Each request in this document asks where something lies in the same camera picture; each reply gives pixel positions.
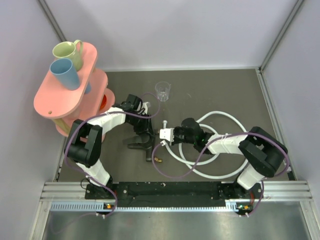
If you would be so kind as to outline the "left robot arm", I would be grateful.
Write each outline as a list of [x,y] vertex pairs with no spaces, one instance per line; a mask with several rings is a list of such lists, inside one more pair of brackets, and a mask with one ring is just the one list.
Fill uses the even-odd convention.
[[100,160],[102,137],[117,126],[129,124],[136,135],[125,139],[123,143],[129,149],[145,151],[146,161],[152,161],[156,134],[149,107],[149,102],[129,94],[125,101],[114,104],[100,115],[86,120],[77,119],[72,123],[64,157],[80,167],[102,198],[109,198],[114,191],[112,177]]

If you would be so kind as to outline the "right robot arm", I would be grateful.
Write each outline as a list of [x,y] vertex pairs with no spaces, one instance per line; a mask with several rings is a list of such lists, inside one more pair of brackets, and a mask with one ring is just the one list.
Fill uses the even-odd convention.
[[246,163],[233,185],[233,192],[239,198],[249,195],[256,183],[275,177],[281,163],[288,160],[287,148],[258,126],[250,131],[222,135],[205,132],[194,118],[187,118],[172,130],[170,142],[191,144],[206,155],[244,156]]

